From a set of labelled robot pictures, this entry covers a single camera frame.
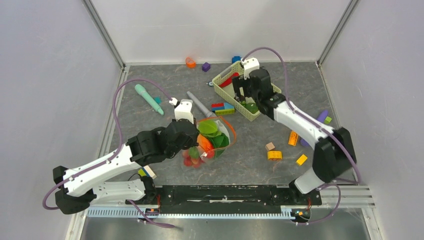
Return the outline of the clear zip bag orange zipper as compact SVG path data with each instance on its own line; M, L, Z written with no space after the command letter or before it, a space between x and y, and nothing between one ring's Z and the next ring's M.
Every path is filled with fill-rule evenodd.
M197 125L199 135L197 145L182 152L183 165L198 168L203 164L211 164L237 141L233 126L223 117L207 117Z

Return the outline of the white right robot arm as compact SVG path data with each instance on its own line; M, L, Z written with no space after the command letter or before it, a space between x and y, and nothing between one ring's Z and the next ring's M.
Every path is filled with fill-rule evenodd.
M311 118L282 93L276 92L269 72L260 67L232 79L235 99L252 98L258 110L297 133L313 149L312 167L292 181L289 199L302 204L309 192L329 184L356 164L350 132Z

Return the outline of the red orange pepper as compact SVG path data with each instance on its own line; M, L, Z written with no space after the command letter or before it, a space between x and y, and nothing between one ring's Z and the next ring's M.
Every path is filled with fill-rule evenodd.
M215 148L209 139L199 134L197 137L197 143L201 156L205 158L213 158L215 156Z

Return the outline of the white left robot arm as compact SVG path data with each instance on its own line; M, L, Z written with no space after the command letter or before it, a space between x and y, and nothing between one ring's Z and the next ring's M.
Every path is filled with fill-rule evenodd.
M65 215L84 211L92 204L117 201L153 203L157 190L152 178L111 182L110 179L142 167L172 159L182 150L197 146L196 120L172 120L167 127L139 132L115 151L76 168L58 166L53 180L58 186L54 198Z

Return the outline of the red chili pepper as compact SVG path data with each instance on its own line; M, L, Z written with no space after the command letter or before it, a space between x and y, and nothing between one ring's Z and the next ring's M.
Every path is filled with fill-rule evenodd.
M225 87L227 87L228 85L230 85L231 83L232 83L232 81L233 81L233 78L235 78L235 77L238 77L239 76L239 73L238 72L235 72L234 74L232 74L229 78L227 78L223 83L221 83L220 85L219 85L219 87L220 88L225 88Z

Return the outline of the light green starfruit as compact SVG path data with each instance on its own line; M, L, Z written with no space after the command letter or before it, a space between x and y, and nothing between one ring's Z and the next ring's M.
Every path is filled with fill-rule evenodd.
M204 137L214 138L221 134L215 121L206 119L198 123L197 129Z

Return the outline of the red strawberry bunch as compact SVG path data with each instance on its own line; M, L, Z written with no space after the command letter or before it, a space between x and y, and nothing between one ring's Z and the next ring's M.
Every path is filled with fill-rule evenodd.
M183 165L186 167L199 168L203 164L210 164L214 158L206 156L204 151L197 148L190 148L182 152Z

